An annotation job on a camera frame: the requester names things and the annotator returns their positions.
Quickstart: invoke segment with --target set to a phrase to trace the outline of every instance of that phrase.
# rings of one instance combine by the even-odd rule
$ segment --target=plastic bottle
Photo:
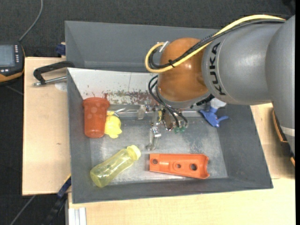
[[[105,187],[120,172],[129,168],[141,156],[141,152],[135,145],[122,149],[115,155],[93,167],[90,171],[90,177],[100,188]]]

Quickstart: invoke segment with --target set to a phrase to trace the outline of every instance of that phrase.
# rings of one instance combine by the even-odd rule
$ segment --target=black device
[[[24,69],[24,55],[17,41],[0,41],[0,84],[20,77]]]

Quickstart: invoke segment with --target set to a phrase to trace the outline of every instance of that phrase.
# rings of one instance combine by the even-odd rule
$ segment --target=blue object
[[[71,186],[72,179],[71,176],[67,179],[67,181],[62,185],[61,189],[58,191],[57,196],[62,198],[66,193],[67,189]]]
[[[213,108],[210,106],[210,109],[208,111],[200,110],[199,112],[202,113],[204,118],[215,128],[218,128],[220,126],[220,121],[225,120],[228,118],[228,116],[223,116],[218,119],[216,112],[217,108]]]
[[[58,44],[55,48],[55,51],[60,55],[66,55],[66,45]]]

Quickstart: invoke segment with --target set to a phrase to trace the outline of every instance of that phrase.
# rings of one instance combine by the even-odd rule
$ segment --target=display screen
[[[13,45],[0,45],[0,67],[13,67],[15,53]]]

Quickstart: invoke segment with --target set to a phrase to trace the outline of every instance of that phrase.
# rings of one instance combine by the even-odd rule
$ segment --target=kuka logo
[[[219,92],[220,95],[226,95],[225,93],[222,92],[222,88],[218,82],[216,72],[212,71],[212,70],[216,69],[216,66],[214,65],[214,63],[216,61],[216,54],[217,54],[217,49],[218,49],[219,45],[220,45],[220,43],[214,45],[211,50],[211,52],[214,54],[214,57],[213,58],[210,57],[210,75],[214,77],[214,80],[212,81],[212,83],[214,84],[215,89],[217,89],[217,91]]]

